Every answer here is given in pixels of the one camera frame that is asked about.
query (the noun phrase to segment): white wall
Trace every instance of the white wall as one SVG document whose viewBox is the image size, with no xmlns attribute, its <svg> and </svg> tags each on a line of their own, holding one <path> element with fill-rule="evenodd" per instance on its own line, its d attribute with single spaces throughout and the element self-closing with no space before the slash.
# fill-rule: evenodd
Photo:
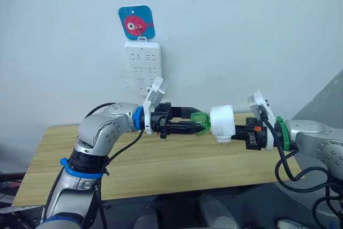
<svg viewBox="0 0 343 229">
<path fill-rule="evenodd" d="M 261 89 L 292 117 L 343 67 L 342 0 L 0 0 L 0 170 L 24 171 L 48 126 L 142 103 L 117 15 L 141 4 L 176 106 L 241 112 Z"/>
</svg>

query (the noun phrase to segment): wooden table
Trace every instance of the wooden table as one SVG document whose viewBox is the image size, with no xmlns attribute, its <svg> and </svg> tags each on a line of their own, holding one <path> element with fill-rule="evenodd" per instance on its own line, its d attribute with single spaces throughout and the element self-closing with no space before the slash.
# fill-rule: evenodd
<svg viewBox="0 0 343 229">
<path fill-rule="evenodd" d="M 236 114 L 235 123 L 245 124 L 251 113 Z M 48 128 L 19 188 L 13 205 L 45 204 L 61 166 L 69 157 L 76 140 L 77 126 Z M 112 154 L 130 143 L 137 133 L 124 134 Z M 113 160 L 103 177 L 104 200 L 180 191 L 212 189 L 276 181 L 274 168 L 277 150 L 245 149 L 245 142 L 232 141 L 221 147 L 210 133 L 170 135 L 160 139 L 144 134 L 132 148 Z M 289 159 L 293 173 L 300 171 Z M 281 177 L 286 179 L 284 170 Z"/>
</svg>

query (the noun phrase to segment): blue tag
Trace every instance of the blue tag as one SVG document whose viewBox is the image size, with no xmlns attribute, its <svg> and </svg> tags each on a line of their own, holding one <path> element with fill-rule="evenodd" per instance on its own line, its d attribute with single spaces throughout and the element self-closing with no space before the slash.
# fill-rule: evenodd
<svg viewBox="0 0 343 229">
<path fill-rule="evenodd" d="M 148 39 L 155 37 L 152 14 L 148 6 L 140 5 L 119 8 L 118 14 L 125 35 L 129 40 L 137 40 L 140 33 Z"/>
</svg>

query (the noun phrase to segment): red fish cartoon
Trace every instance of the red fish cartoon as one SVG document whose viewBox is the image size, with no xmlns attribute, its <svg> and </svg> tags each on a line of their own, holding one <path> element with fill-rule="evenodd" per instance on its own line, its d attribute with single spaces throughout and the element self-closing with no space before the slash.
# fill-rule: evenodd
<svg viewBox="0 0 343 229">
<path fill-rule="evenodd" d="M 152 23 L 147 24 L 138 16 L 127 16 L 125 18 L 124 24 L 127 32 L 129 32 L 133 36 L 140 36 L 140 33 L 143 34 L 148 26 L 153 27 Z"/>
</svg>

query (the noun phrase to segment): white power strip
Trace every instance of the white power strip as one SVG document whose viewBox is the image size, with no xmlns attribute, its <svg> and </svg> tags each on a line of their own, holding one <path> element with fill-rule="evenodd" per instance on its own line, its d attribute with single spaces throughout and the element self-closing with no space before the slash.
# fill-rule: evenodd
<svg viewBox="0 0 343 229">
<path fill-rule="evenodd" d="M 162 77 L 161 47 L 157 42 L 127 41 L 125 55 L 131 65 L 136 88 L 146 95 L 157 76 Z"/>
</svg>

